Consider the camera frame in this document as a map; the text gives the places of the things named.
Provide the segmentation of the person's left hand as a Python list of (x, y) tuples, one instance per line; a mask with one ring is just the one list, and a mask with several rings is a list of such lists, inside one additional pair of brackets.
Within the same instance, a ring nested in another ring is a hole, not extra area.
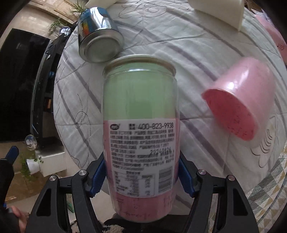
[(12, 213), (18, 218), (20, 232), (25, 233), (30, 214), (28, 212), (23, 212), (19, 210), (15, 206), (11, 206), (10, 208), (12, 210)]

